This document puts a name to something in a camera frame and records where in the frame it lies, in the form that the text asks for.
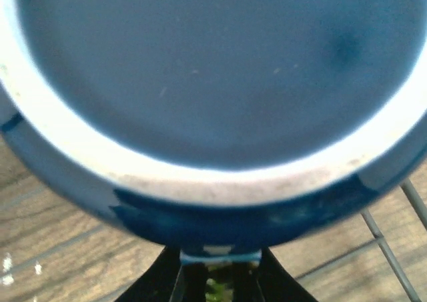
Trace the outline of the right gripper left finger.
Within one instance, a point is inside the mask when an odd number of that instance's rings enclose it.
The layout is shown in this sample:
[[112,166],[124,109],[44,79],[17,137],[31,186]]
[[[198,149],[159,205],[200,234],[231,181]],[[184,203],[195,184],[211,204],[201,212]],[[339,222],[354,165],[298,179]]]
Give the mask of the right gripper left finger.
[[180,251],[166,247],[118,302],[205,302],[206,281],[204,264],[183,264]]

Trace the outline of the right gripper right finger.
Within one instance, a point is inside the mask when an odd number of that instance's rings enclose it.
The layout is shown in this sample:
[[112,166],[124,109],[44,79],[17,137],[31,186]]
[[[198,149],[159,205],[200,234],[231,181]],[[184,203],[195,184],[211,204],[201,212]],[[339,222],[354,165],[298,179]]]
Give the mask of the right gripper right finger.
[[269,249],[232,263],[234,301],[317,302]]

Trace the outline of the dark blue mug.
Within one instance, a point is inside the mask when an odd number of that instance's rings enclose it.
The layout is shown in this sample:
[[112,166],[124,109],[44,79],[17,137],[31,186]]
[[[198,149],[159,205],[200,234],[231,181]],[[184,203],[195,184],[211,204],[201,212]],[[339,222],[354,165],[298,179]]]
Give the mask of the dark blue mug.
[[1,0],[1,133],[192,255],[351,216],[426,156],[426,0]]

